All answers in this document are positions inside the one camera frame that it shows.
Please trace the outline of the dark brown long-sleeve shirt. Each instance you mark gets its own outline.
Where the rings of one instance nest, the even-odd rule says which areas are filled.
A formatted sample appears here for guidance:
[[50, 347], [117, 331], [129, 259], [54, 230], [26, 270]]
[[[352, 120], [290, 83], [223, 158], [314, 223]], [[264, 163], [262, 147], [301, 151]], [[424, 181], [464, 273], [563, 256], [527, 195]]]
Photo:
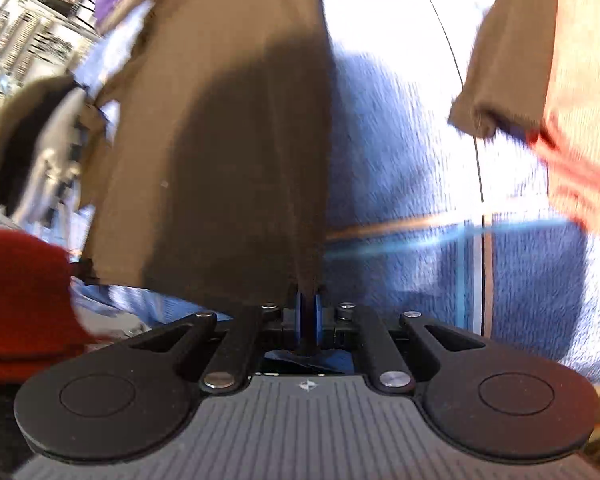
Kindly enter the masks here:
[[99, 91], [73, 274], [216, 310], [318, 293], [332, 132], [323, 0], [158, 0]]

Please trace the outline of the blue plaid bed sheet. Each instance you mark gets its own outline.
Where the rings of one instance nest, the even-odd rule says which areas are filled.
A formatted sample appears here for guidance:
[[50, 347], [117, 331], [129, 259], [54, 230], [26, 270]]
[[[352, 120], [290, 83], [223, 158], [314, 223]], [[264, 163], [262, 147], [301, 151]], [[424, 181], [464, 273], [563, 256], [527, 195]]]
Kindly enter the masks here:
[[[109, 79], [157, 2], [133, 40], [106, 37], [118, 58]], [[334, 63], [323, 299], [371, 307], [390, 324], [417, 310], [597, 384], [600, 236], [550, 204], [547, 169], [520, 134], [477, 141], [449, 116], [470, 86], [478, 21], [495, 3], [323, 0]], [[121, 106], [96, 96], [95, 122], [112, 142]], [[78, 283], [81, 292], [108, 287], [112, 302], [152, 326], [249, 306]]]

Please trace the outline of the dark red fuzzy garment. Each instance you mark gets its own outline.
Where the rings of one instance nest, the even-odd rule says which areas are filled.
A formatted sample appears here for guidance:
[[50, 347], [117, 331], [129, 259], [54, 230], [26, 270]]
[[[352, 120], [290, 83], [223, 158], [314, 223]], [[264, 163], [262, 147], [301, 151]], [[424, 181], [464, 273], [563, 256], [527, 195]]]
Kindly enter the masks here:
[[73, 311], [67, 253], [0, 228], [0, 382], [21, 384], [97, 339]]

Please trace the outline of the orange red garment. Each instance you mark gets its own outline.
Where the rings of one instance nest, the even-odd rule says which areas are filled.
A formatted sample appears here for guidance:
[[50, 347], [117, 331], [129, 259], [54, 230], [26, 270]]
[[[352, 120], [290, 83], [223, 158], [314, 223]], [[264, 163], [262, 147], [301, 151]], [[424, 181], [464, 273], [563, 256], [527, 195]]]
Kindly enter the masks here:
[[600, 234], [600, 0], [558, 0], [542, 126], [527, 140], [550, 204]]

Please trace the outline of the grey and black garment pile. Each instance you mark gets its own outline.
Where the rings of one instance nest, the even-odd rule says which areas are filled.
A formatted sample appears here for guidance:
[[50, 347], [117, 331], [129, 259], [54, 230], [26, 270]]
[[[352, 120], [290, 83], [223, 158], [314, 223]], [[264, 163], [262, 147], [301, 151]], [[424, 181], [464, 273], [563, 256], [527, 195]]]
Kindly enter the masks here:
[[48, 221], [79, 174], [87, 98], [67, 74], [29, 82], [0, 106], [1, 222], [25, 229]]

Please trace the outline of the cluttered metal shelf rack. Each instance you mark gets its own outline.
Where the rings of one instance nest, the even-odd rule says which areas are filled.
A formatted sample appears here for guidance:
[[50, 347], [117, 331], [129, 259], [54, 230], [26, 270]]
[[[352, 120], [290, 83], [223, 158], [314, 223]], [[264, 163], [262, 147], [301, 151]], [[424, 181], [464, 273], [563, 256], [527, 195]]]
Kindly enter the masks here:
[[98, 40], [95, 0], [0, 0], [0, 95], [72, 70]]

